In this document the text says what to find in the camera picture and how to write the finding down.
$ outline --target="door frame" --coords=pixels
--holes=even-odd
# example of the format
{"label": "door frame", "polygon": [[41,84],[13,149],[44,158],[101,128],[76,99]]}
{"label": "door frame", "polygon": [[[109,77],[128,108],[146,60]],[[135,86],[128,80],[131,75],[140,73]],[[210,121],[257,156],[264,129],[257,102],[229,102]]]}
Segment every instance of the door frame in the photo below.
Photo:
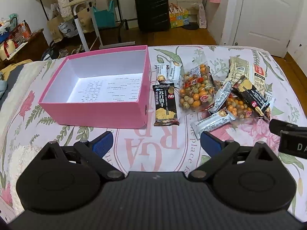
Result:
{"label": "door frame", "polygon": [[[294,31],[300,19],[304,5],[303,1],[304,0],[300,0],[299,9],[296,14],[296,19],[294,21],[289,40],[293,38]],[[228,0],[223,35],[221,41],[219,42],[219,45],[225,45],[225,46],[234,45],[234,40],[239,25],[242,6],[243,6],[243,0]]]}

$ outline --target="bedspread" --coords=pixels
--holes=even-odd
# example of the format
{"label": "bedspread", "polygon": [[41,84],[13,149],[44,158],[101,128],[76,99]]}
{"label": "bedspread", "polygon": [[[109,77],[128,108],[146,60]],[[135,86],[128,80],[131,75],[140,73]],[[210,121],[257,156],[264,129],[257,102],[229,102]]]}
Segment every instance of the bedspread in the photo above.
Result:
{"label": "bedspread", "polygon": [[[265,70],[265,90],[276,98],[272,117],[299,126],[307,126],[303,109],[283,71],[272,56],[264,50],[233,46],[167,46],[149,47],[149,56],[152,67],[151,84],[155,84],[154,64],[158,61],[161,63],[175,60],[183,63],[185,70],[208,61],[213,78],[223,80],[228,72],[230,56],[239,56]],[[61,61],[46,63],[30,84],[21,105],[10,122],[0,162],[2,186],[0,210],[3,218],[6,217],[9,221],[14,217],[11,208],[8,162],[12,151],[20,145],[32,144],[43,147],[51,140],[59,142],[61,146],[72,145],[80,139],[91,141],[106,130],[110,130],[114,135],[114,144],[104,159],[124,173],[134,170],[183,171],[188,174],[209,158],[200,147],[200,142],[197,141],[190,126],[192,122],[207,117],[208,113],[181,115],[181,109],[178,106],[179,126],[154,127],[155,103],[152,90],[149,97],[148,123],[144,129],[105,129],[58,125],[38,105],[38,99]],[[260,140],[265,141],[279,156],[297,183],[297,193],[289,211],[298,219],[307,221],[307,191],[304,189],[307,186],[307,173],[304,171],[307,160],[278,153],[279,137],[270,133],[267,122],[262,119],[235,122],[224,125],[212,133],[221,140],[233,139],[245,146],[253,146]]]}

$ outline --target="open box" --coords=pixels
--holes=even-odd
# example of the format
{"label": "open box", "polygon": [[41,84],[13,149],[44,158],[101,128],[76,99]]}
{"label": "open box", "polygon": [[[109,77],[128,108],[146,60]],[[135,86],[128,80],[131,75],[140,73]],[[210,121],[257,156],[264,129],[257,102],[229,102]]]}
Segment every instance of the open box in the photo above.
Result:
{"label": "open box", "polygon": [[150,74],[147,46],[71,55],[38,103],[59,124],[139,129],[147,123]]}

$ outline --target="red ribbon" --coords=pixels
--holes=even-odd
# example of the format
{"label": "red ribbon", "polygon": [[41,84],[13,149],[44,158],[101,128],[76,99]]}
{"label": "red ribbon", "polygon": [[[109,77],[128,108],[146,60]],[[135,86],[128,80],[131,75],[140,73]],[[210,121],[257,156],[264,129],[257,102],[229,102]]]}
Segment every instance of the red ribbon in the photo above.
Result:
{"label": "red ribbon", "polygon": [[9,46],[9,44],[7,44],[7,41],[4,41],[4,43],[3,43],[4,52],[5,52],[5,54],[7,55],[7,57],[9,58],[10,55],[9,55],[9,53],[8,53],[8,51],[7,51],[7,47],[8,47],[8,46]]}

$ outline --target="blanket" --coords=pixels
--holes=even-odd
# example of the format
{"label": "blanket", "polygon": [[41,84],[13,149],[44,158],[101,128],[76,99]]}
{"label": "blanket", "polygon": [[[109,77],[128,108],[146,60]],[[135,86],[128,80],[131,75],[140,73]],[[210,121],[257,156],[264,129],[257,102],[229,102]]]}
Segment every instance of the blanket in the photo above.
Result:
{"label": "blanket", "polygon": [[[276,98],[272,117],[307,126],[303,109],[292,90],[285,74],[274,61],[272,56],[261,49],[247,47],[224,46],[167,46],[149,47],[151,62],[151,84],[156,80],[155,64],[175,60],[189,70],[199,64],[208,62],[215,80],[225,79],[229,69],[230,56],[239,56],[251,63],[261,66],[266,72],[265,91]],[[11,177],[8,175],[8,163],[12,151],[18,146],[28,144],[43,147],[48,141],[55,140],[61,146],[73,145],[80,139],[93,140],[106,130],[114,135],[114,144],[104,159],[124,173],[129,171],[183,171],[186,175],[205,162],[208,154],[201,148],[195,138],[190,124],[208,116],[207,112],[185,115],[178,108],[179,126],[154,127],[155,102],[153,91],[150,91],[147,127],[132,129],[105,129],[85,126],[59,125],[38,105],[44,88],[62,60],[46,62],[41,71],[36,73],[33,82],[28,85],[15,113],[9,122],[6,138],[0,139],[4,144],[1,154],[0,210],[8,212],[12,209]],[[307,160],[278,153],[280,138],[271,134],[268,123],[262,119],[251,119],[233,124],[226,124],[216,130],[213,135],[221,140],[232,139],[245,146],[254,146],[257,141],[265,141],[281,162],[292,174],[297,183],[297,193],[289,212],[302,221],[307,221]]]}

